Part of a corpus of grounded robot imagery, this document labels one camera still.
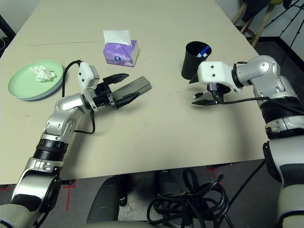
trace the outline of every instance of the tissue box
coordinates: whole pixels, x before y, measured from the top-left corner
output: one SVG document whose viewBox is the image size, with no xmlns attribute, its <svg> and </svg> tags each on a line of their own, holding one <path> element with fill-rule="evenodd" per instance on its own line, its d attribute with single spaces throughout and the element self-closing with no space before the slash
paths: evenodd
<svg viewBox="0 0 304 228">
<path fill-rule="evenodd" d="M 107 63 L 133 67 L 138 55 L 137 40 L 131 40 L 132 46 L 108 43 L 104 47 Z"/>
</svg>

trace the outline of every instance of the silver robot arm segment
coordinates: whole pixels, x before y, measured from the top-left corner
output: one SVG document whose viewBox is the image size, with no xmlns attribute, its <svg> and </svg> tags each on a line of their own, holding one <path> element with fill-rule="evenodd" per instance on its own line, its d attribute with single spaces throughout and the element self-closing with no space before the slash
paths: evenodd
<svg viewBox="0 0 304 228">
<path fill-rule="evenodd" d="M 78 81 L 83 94 L 65 96 L 56 103 L 34 156 L 29 158 L 15 187 L 11 203 L 0 206 L 0 228 L 32 227 L 42 213 L 47 214 L 54 208 L 61 186 L 59 174 L 64 155 L 79 119 L 90 113 L 94 126 L 98 107 L 122 107 L 151 89 L 150 82 L 142 76 L 112 93 L 109 85 L 128 76 L 112 75 L 97 84 L 99 75 L 95 67 L 80 63 Z"/>
<path fill-rule="evenodd" d="M 207 85 L 215 100 L 201 100 L 193 104 L 230 104 L 224 101 L 224 93 L 230 90 L 240 93 L 243 86 L 253 86 L 255 97 L 261 98 L 257 103 L 270 139 L 263 145 L 267 169 L 273 178 L 282 182 L 277 227 L 303 227 L 304 110 L 289 81 L 280 75 L 280 66 L 272 57 L 258 56 L 242 64 L 229 66 L 222 62 L 202 62 L 198 68 L 199 82 Z"/>
</svg>

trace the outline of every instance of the green plate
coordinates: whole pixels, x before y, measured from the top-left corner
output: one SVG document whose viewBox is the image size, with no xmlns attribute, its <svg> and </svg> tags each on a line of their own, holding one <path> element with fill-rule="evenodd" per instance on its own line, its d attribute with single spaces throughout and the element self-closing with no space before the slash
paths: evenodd
<svg viewBox="0 0 304 228">
<path fill-rule="evenodd" d="M 56 77 L 50 81 L 39 82 L 36 80 L 36 74 L 30 70 L 30 67 L 44 66 L 54 71 Z M 52 90 L 62 82 L 63 68 L 61 64 L 54 60 L 40 60 L 25 65 L 19 69 L 9 80 L 9 93 L 19 99 L 29 99 L 41 97 Z"/>
</svg>

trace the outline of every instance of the white wall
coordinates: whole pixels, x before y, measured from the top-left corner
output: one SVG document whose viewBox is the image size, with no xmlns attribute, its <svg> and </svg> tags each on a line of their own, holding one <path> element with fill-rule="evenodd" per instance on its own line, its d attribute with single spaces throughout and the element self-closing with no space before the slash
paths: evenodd
<svg viewBox="0 0 304 228">
<path fill-rule="evenodd" d="M 233 19 L 236 13 L 238 12 L 239 8 L 243 4 L 242 0 L 215 0 L 215 2 L 221 7 L 221 9 L 225 12 L 225 14 L 228 16 L 229 19 Z M 298 5 L 301 5 L 304 3 L 304 0 L 300 1 Z M 275 18 L 278 16 L 281 12 L 283 12 L 285 9 L 282 5 L 275 6 L 275 9 L 273 11 L 272 18 Z M 274 23 L 272 23 L 269 27 L 267 27 L 264 32 L 262 33 L 263 37 L 277 37 L 281 34 L 282 30 L 287 26 L 287 24 L 290 22 L 290 19 L 294 17 L 294 15 L 297 13 L 298 8 L 293 7 L 288 12 L 286 12 L 284 15 L 282 15 L 279 19 L 277 19 Z M 256 33 L 262 19 L 265 15 L 266 8 L 264 8 L 262 11 L 260 11 L 254 20 L 252 21 L 250 25 L 250 29 Z M 295 34 L 297 30 L 299 29 L 302 21 L 304 20 L 304 10 L 299 13 L 299 15 L 296 17 L 296 19 L 292 22 L 292 24 L 288 27 L 288 29 L 285 31 L 285 33 L 281 36 L 281 38 L 290 45 L 293 38 L 295 37 Z M 244 22 L 239 20 L 237 22 L 237 25 L 243 25 Z M 301 57 L 304 60 L 304 25 L 301 29 L 302 32 L 297 36 L 292 49 L 294 52 L 298 54 L 299 57 Z"/>
<path fill-rule="evenodd" d="M 40 0 L 0 0 L 0 14 L 17 33 Z M 0 30 L 0 37 L 6 35 Z"/>
</svg>

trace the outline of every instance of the black cup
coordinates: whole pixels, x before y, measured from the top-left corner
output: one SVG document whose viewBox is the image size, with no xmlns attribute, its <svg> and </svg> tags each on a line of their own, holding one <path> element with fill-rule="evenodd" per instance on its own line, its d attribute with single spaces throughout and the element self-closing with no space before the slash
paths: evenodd
<svg viewBox="0 0 304 228">
<path fill-rule="evenodd" d="M 197 70 L 199 64 L 205 61 L 211 54 L 211 48 L 206 52 L 206 57 L 197 57 L 198 53 L 201 52 L 208 44 L 199 41 L 193 41 L 186 45 L 186 55 L 184 64 L 181 70 L 181 76 L 187 80 L 191 80 L 195 76 L 197 77 Z"/>
</svg>

